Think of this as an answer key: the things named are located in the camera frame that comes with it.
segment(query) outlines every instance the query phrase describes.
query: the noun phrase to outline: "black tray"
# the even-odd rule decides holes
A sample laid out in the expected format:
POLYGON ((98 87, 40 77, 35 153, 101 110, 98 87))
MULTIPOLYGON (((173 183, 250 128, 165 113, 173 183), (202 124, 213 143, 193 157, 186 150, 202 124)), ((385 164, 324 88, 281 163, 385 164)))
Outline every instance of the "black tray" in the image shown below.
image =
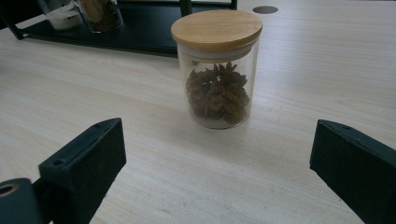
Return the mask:
MULTIPOLYGON (((191 11, 236 9, 235 2, 193 2, 191 11)), ((19 32, 28 37, 68 44, 165 56, 177 55, 177 44, 171 35, 171 26, 181 18, 179 2, 119 1, 119 9, 123 25, 103 33, 92 33, 85 24, 67 31, 56 31, 49 21, 19 29, 19 32)))

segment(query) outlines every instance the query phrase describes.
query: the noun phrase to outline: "light wood surface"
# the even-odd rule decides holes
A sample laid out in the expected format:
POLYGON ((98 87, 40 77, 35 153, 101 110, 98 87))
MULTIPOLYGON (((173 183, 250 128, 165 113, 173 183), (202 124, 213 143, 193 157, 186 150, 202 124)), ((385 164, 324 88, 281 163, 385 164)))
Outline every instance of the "light wood surface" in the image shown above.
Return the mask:
POLYGON ((0 182, 95 122, 122 118, 127 164, 92 223, 361 220, 309 169, 318 119, 396 148, 393 2, 241 0, 263 20, 250 118, 225 131, 188 118, 177 59, 17 40, 0 31, 0 182))

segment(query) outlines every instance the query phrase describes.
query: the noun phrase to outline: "screw hole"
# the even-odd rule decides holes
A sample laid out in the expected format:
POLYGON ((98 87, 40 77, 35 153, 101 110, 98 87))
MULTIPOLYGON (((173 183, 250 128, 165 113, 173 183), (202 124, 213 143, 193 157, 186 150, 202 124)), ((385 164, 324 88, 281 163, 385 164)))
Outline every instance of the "screw hole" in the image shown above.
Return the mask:
POLYGON ((60 165, 63 165, 63 164, 64 164, 64 160, 62 160, 62 159, 56 160, 56 161, 53 163, 53 165, 55 165, 55 166, 60 166, 60 165))
POLYGON ((253 8, 253 11, 259 14, 272 14, 272 13, 276 13, 278 9, 277 7, 263 6, 263 7, 255 7, 253 8))
POLYGON ((8 194, 14 192, 18 188, 18 184, 7 184, 0 187, 0 198, 6 197, 8 194))

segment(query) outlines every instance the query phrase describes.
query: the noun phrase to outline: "glass container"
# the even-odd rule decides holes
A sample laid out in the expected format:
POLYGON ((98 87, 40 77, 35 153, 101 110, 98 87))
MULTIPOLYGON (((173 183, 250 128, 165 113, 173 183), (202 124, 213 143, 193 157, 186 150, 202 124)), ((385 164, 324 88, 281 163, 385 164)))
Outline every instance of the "glass container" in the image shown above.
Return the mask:
POLYGON ((116 0, 78 0, 78 6, 92 32, 101 33, 122 25, 116 0))
POLYGON ((245 121, 262 20, 244 11, 210 10, 181 18, 171 30, 191 119, 211 129, 245 121))
POLYGON ((67 30, 82 24, 74 0, 37 0, 55 30, 67 30))

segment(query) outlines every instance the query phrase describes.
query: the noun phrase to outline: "bamboo lid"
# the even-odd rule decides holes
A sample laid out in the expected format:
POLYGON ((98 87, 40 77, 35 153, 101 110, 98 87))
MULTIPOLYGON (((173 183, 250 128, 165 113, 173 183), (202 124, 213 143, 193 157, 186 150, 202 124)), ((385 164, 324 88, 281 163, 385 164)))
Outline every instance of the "bamboo lid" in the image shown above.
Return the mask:
POLYGON ((190 14, 171 28, 178 44, 202 51, 225 51, 254 43, 262 31, 262 20, 238 10, 209 10, 190 14))

